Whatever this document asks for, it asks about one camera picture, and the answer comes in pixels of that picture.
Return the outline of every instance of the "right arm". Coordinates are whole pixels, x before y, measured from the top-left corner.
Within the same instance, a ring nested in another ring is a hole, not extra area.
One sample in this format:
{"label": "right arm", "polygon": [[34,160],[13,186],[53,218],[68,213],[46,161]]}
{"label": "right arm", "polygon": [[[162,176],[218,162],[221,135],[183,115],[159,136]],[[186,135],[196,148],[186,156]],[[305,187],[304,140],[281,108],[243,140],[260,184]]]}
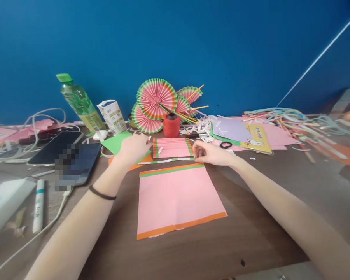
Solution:
{"label": "right arm", "polygon": [[350,279],[350,245],[307,204],[242,158],[213,144],[196,141],[193,151],[196,162],[229,166],[236,171],[326,279]]}

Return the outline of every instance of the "spool of thread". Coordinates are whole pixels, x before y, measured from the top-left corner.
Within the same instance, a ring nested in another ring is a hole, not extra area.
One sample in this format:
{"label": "spool of thread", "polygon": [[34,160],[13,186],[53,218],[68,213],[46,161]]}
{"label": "spool of thread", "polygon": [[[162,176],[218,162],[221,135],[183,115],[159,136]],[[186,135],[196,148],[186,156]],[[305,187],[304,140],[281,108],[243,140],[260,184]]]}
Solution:
{"label": "spool of thread", "polygon": [[167,138],[175,138],[179,136],[180,118],[174,113],[168,114],[163,119],[163,134]]}

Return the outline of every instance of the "black scissors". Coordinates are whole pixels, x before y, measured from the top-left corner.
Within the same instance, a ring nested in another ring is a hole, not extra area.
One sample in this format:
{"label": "black scissors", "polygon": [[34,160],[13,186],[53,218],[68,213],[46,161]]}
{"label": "black scissors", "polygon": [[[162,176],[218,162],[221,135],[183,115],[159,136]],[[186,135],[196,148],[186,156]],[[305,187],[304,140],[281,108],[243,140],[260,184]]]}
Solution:
{"label": "black scissors", "polygon": [[231,143],[231,142],[225,141],[225,142],[222,142],[222,143],[219,145],[219,147],[222,148],[222,149],[228,149],[229,147],[232,147],[232,143]]}

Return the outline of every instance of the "yellow booklet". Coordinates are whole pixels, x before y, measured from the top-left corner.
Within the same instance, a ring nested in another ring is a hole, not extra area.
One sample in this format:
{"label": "yellow booklet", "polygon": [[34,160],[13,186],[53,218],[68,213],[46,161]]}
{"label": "yellow booklet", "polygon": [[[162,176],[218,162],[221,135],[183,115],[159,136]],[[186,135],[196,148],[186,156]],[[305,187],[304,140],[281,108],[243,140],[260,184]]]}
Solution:
{"label": "yellow booklet", "polygon": [[252,135],[248,142],[241,142],[241,147],[248,148],[263,154],[272,154],[263,126],[256,124],[245,124],[246,129]]}

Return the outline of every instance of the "pixelated screen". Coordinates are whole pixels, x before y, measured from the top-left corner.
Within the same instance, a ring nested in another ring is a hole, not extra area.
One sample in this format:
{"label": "pixelated screen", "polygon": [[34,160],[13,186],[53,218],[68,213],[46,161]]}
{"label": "pixelated screen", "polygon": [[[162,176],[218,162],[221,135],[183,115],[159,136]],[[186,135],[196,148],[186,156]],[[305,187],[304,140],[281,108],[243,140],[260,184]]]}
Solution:
{"label": "pixelated screen", "polygon": [[85,184],[100,149],[100,143],[68,144],[68,148],[55,161],[54,168],[58,178],[56,190],[65,191]]}
{"label": "pixelated screen", "polygon": [[30,165],[53,165],[59,155],[63,153],[68,145],[74,143],[81,136],[80,132],[65,131],[60,132],[47,145],[44,146],[29,161]]}

